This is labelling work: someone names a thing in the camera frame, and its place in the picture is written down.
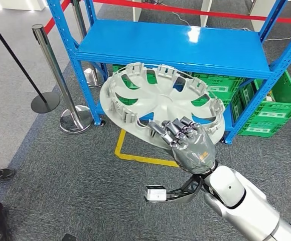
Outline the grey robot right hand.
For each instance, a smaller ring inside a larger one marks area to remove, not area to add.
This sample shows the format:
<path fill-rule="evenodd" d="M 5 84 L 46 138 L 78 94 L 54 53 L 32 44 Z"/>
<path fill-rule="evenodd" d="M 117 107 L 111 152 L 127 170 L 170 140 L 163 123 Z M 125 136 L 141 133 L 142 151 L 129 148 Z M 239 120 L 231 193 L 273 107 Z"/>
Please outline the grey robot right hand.
<path fill-rule="evenodd" d="M 203 175 L 216 166 L 215 144 L 200 124 L 184 116 L 164 120 L 161 125 L 152 120 L 149 126 L 167 144 L 175 161 L 185 171 Z"/>

